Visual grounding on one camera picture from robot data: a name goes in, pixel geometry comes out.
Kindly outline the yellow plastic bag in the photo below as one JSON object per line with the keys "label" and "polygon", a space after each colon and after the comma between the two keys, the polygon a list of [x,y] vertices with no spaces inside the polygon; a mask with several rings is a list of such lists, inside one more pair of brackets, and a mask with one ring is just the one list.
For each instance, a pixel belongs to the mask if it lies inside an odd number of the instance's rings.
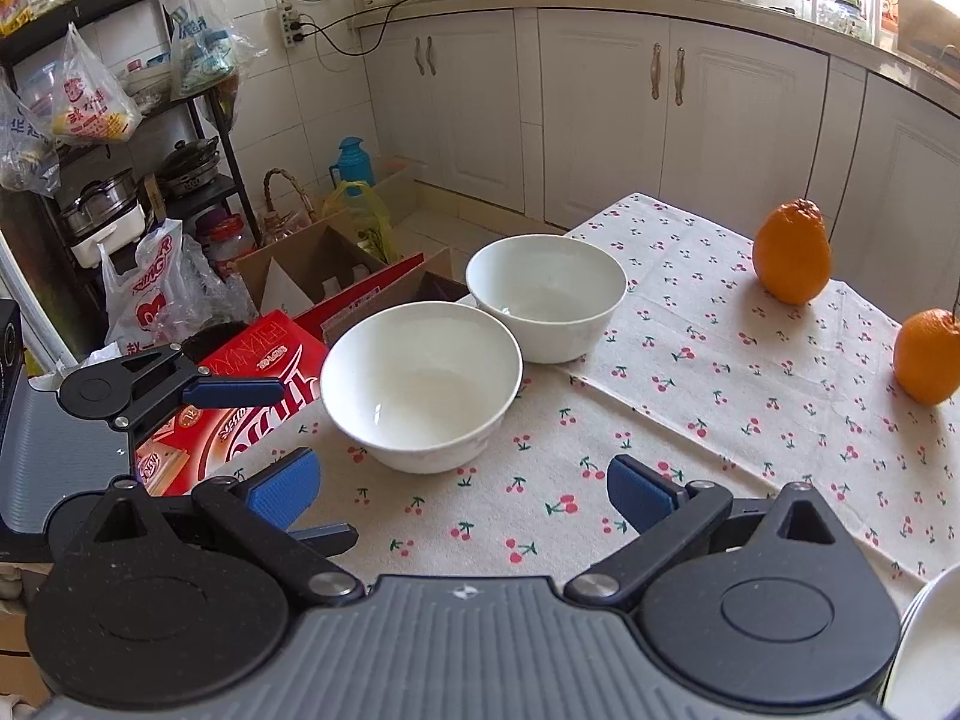
{"label": "yellow plastic bag", "polygon": [[400,260],[394,245],[389,208],[364,181],[340,181],[325,197],[322,215],[347,211],[358,236],[359,247],[382,263]]}

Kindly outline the teal thermos jug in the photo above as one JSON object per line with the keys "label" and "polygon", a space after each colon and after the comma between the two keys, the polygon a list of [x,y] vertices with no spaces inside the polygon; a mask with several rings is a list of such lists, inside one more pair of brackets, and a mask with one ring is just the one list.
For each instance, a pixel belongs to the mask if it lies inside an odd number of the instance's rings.
{"label": "teal thermos jug", "polygon": [[376,183],[373,160],[364,151],[361,138],[343,138],[338,145],[338,158],[329,167],[329,176],[331,176],[331,183],[334,187],[338,187],[342,182],[347,184],[364,182],[366,185],[373,187]]}

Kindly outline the bumpy orange tangerine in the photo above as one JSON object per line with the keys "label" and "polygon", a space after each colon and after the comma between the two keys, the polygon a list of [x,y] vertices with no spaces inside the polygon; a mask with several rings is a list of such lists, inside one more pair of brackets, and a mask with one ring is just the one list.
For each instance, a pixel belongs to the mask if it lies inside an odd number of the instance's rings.
{"label": "bumpy orange tangerine", "polygon": [[766,216],[752,245],[761,286],[789,305],[811,302],[832,274],[832,249],[822,213],[811,200],[795,199]]}

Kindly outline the cherry print tablecloth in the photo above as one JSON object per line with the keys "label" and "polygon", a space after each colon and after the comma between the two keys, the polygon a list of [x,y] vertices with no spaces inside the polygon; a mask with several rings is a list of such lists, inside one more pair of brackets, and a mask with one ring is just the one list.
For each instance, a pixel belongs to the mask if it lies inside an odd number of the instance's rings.
{"label": "cherry print tablecloth", "polygon": [[843,283],[781,304],[761,291],[742,236],[643,195],[578,236],[619,259],[626,298],[589,355],[527,369],[477,460],[393,472],[313,403],[241,468],[313,449],[322,489],[304,523],[353,525],[342,562],[364,580],[573,577],[630,541],[605,492],[617,454],[742,497],[813,484],[898,601],[957,562],[958,408],[901,392],[882,310]]}

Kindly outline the white plate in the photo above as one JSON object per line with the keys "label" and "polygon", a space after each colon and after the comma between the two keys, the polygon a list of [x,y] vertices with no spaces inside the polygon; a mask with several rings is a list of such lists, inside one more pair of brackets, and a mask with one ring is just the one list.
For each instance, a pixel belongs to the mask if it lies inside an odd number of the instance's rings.
{"label": "white plate", "polygon": [[960,704],[960,569],[950,567],[908,606],[882,695],[893,718],[957,718]]}

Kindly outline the white floral bowl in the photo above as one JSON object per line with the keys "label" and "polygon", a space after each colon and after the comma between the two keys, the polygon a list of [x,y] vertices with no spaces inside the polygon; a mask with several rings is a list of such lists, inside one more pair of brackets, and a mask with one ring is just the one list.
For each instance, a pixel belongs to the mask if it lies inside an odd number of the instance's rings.
{"label": "white floral bowl", "polygon": [[490,444],[523,380],[511,332],[470,305],[396,305],[350,328],[320,369],[335,426],[382,465],[438,475]]}

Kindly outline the wicker basket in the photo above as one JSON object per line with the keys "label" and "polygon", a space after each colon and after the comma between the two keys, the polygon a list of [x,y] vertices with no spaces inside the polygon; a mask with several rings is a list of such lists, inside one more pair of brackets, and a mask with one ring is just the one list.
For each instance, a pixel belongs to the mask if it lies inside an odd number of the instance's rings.
{"label": "wicker basket", "polygon": [[[283,200],[274,192],[274,183],[283,181],[288,184],[291,195]],[[260,220],[263,245],[272,245],[283,239],[291,238],[311,224],[319,221],[314,200],[298,179],[286,169],[272,167],[265,172],[262,181],[265,213]]]}

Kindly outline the white plastic bag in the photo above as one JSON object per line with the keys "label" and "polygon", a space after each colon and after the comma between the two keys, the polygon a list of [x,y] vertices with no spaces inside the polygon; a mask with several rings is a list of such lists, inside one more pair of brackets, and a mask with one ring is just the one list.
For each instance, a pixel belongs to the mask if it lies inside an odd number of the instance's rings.
{"label": "white plastic bag", "polygon": [[244,281],[236,273],[220,277],[179,220],[148,232],[135,249],[135,266],[123,275],[102,245],[98,250],[106,293],[104,344],[116,343],[122,355],[178,343],[220,323],[257,318]]}

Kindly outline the black metal shelf rack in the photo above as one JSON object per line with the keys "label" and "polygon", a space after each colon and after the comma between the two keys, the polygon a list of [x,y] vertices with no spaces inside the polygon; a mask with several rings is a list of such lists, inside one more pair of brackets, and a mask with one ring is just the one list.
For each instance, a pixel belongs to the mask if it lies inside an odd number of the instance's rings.
{"label": "black metal shelf rack", "polygon": [[[16,88],[49,60],[59,59],[67,28],[76,26],[91,44],[130,37],[133,20],[145,18],[146,34],[164,39],[171,29],[158,0],[71,0],[29,21],[2,41],[2,78]],[[21,305],[23,343],[39,369],[71,362],[98,348],[107,330],[99,268],[83,268],[62,210],[93,179],[128,169],[133,179],[156,171],[178,138],[200,137],[203,122],[192,98],[169,101],[140,124],[132,140],[116,146],[60,149],[59,192],[2,193],[2,293]]]}

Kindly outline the red gift box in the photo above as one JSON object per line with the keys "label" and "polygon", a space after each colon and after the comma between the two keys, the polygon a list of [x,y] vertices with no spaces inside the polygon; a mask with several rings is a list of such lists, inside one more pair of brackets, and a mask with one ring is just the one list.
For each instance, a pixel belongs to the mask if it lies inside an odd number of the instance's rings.
{"label": "red gift box", "polygon": [[135,452],[135,470],[152,496],[182,496],[210,476],[242,481],[280,458],[263,439],[319,400],[327,348],[279,310],[260,317],[202,361],[213,376],[274,377],[285,395],[275,405],[185,405]]}

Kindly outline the orange with green leaf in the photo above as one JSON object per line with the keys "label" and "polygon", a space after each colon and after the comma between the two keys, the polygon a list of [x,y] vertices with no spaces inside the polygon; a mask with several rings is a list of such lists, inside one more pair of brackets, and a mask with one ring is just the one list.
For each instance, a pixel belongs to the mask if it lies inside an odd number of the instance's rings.
{"label": "orange with green leaf", "polygon": [[919,405],[947,401],[960,383],[958,301],[926,309],[903,322],[893,345],[893,375]]}

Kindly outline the white power strip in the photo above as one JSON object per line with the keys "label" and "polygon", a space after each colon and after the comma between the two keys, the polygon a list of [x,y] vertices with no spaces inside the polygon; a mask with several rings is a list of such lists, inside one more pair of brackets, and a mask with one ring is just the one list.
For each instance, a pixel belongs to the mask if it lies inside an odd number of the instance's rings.
{"label": "white power strip", "polygon": [[287,49],[292,49],[304,41],[302,32],[301,11],[291,4],[281,4],[277,7],[278,24],[280,25],[281,39]]}

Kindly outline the white kitchen cabinets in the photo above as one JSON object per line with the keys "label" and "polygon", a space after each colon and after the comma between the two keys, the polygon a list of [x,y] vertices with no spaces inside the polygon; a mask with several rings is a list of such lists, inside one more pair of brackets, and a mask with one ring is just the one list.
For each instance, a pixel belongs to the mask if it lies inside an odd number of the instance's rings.
{"label": "white kitchen cabinets", "polygon": [[958,288],[958,85],[721,0],[421,0],[355,20],[382,149],[573,227],[631,192],[752,234],[822,211],[833,273],[897,319]]}

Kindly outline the open cardboard box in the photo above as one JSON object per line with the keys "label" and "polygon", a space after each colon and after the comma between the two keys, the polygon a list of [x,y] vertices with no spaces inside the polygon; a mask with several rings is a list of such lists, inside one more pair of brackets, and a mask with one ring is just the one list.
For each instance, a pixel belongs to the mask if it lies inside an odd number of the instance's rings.
{"label": "open cardboard box", "polygon": [[260,312],[281,310],[327,346],[389,307],[467,296],[449,250],[382,263],[359,247],[343,211],[244,255],[236,271]]}

